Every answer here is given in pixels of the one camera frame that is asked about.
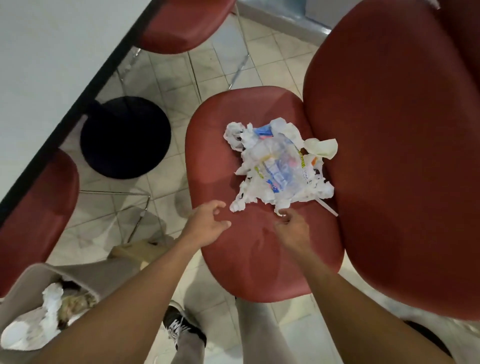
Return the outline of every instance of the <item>white table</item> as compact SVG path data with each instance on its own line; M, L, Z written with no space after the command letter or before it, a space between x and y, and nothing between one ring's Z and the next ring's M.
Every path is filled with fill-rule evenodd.
M0 0L0 224L162 0Z

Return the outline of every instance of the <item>gray pants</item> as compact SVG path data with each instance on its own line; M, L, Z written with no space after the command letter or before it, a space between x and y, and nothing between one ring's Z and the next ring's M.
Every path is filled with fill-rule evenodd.
M295 364L272 312L263 303L236 301L244 364ZM184 332L172 364L202 364L205 348L200 338Z

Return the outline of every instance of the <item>chair seat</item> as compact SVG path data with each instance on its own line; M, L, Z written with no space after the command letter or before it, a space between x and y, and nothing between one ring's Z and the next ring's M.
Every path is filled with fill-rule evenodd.
M234 5L235 0L166 0L139 47L159 54L192 50L222 25Z
M0 229L0 297L28 266L46 261L75 209L78 193L77 168L59 150Z
M198 108L188 126L185 143L193 207L212 199L229 205L245 179L234 174L241 158L223 139L227 124L251 122L259 127L278 117L296 125L304 139L313 137L302 101L280 87L223 92ZM296 203L293 207L310 225L315 252L338 271L344 250L336 218L315 201ZM248 204L244 211L236 213L227 207L218 215L218 219L230 220L232 227L203 248L202 253L216 280L231 294L254 302L276 302L310 293L297 265L276 238L276 218L273 207L262 202Z

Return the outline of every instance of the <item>person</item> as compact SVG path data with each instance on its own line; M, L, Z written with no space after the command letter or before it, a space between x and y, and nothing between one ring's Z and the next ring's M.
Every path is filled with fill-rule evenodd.
M63 331L40 351L35 364L143 363L160 324L177 347L173 364L203 362L207 337L191 315L170 303L193 255L231 226L216 221L225 203L199 206L176 244ZM275 225L280 243L303 272L345 364L452 364L453 360L418 332L332 272L313 253L309 226L293 209ZM261 303L238 298L245 364L293 364L295 358Z

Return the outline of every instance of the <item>shoe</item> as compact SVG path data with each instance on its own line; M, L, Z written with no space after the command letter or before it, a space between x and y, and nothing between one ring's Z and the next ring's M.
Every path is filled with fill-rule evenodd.
M207 336L200 328L197 320L175 301L170 301L163 317L163 325L167 328L168 337L175 341L177 350L180 334L184 331L197 335L204 342L204 345L207 346Z

